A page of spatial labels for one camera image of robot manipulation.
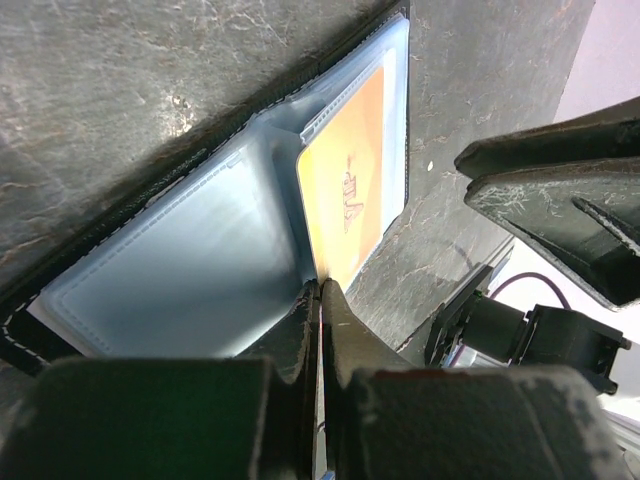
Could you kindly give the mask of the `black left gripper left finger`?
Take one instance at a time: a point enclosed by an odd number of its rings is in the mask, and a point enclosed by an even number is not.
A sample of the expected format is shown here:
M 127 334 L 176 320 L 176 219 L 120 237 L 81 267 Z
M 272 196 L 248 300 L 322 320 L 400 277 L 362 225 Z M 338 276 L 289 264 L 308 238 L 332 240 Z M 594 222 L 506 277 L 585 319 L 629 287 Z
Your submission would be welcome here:
M 310 479 L 320 289 L 231 359 L 78 359 L 41 374 L 5 479 Z

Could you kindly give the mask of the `gold VIP card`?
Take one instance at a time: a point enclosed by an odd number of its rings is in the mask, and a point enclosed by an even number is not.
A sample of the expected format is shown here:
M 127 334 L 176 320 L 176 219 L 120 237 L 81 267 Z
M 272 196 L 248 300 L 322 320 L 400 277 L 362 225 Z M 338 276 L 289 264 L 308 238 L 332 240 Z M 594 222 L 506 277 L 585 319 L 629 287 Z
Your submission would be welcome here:
M 297 174 L 318 280 L 346 289 L 382 237 L 384 69 L 301 152 Z

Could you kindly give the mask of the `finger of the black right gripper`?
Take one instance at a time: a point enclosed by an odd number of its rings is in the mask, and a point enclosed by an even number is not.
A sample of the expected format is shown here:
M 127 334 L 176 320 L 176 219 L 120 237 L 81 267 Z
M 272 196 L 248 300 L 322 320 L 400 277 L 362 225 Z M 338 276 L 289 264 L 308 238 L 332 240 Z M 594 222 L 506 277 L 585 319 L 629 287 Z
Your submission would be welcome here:
M 637 97 L 560 123 L 477 140 L 454 160 L 475 180 L 529 168 L 639 155 Z

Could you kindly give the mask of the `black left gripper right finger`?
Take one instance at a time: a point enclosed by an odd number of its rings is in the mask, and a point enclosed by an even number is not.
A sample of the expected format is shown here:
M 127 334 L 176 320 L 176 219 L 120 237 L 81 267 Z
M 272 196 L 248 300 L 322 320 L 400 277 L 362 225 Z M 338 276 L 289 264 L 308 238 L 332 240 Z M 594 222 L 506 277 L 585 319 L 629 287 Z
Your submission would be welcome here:
M 322 287 L 327 461 L 340 479 L 621 479 L 596 394 L 566 366 L 418 369 Z

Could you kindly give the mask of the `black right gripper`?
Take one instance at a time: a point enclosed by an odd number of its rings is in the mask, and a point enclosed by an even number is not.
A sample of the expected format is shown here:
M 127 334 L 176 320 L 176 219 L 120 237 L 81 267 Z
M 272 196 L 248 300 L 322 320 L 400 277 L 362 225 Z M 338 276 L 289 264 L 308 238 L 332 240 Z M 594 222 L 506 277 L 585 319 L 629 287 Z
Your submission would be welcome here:
M 601 159 L 472 181 L 466 204 L 505 229 L 602 306 L 639 302 L 639 161 Z M 563 365 L 601 394 L 633 393 L 633 342 L 567 307 L 523 312 L 486 294 L 479 264 L 432 317 L 424 364 L 446 368 L 462 347 L 506 366 Z

